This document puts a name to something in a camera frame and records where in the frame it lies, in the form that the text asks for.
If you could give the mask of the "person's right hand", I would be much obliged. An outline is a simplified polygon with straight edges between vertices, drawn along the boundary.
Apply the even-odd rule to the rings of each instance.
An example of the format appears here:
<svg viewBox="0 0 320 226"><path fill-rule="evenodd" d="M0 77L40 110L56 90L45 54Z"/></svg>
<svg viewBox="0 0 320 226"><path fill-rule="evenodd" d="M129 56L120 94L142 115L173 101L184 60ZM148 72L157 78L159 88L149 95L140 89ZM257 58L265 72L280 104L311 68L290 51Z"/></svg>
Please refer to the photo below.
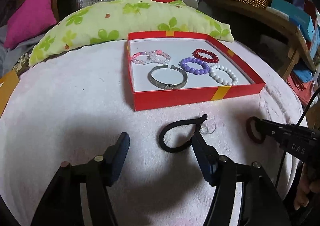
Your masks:
<svg viewBox="0 0 320 226"><path fill-rule="evenodd" d="M293 203L295 210L298 210L301 206L306 207L308 205L309 199L307 195L310 192L319 194L319 168L314 168L304 163Z"/></svg>

